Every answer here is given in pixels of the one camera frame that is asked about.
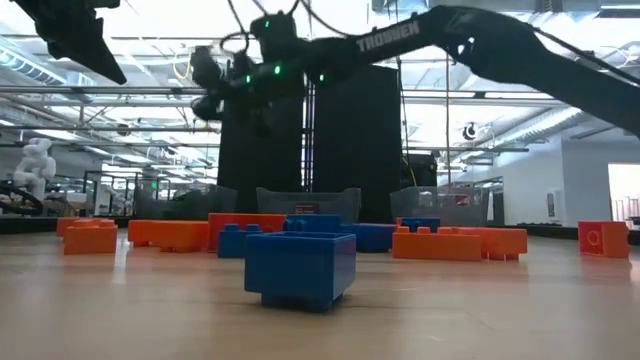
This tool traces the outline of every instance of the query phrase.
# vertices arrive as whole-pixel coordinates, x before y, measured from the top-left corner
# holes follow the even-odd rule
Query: white robot
[[[56,161],[48,155],[51,140],[34,138],[22,148],[22,161],[13,173],[14,185],[25,186],[38,200],[44,200],[47,180],[56,175]]]

